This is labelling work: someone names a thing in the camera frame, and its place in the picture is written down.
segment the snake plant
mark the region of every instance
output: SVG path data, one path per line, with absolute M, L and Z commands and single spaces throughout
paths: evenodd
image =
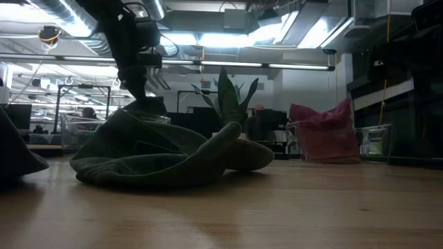
M 201 95 L 205 102 L 217 112 L 223 125 L 232 121 L 243 124 L 243 121 L 246 119 L 246 110 L 248 109 L 249 101 L 257 91 L 258 78 L 252 82 L 248 95 L 243 102 L 239 94 L 243 84 L 241 86 L 234 86 L 228 78 L 228 73 L 225 68 L 221 68 L 219 80 L 218 82 L 215 81 L 215 85 L 218 88 L 218 96 L 214 102 L 207 95 L 203 94 L 200 88 L 194 84 L 192 84 L 192 87 L 194 87 L 195 92 Z

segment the wooden table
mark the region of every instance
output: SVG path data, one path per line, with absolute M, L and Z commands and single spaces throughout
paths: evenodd
M 66 159 L 0 192 L 0 248 L 443 248 L 443 172 L 275 161 L 169 192 L 85 185 Z

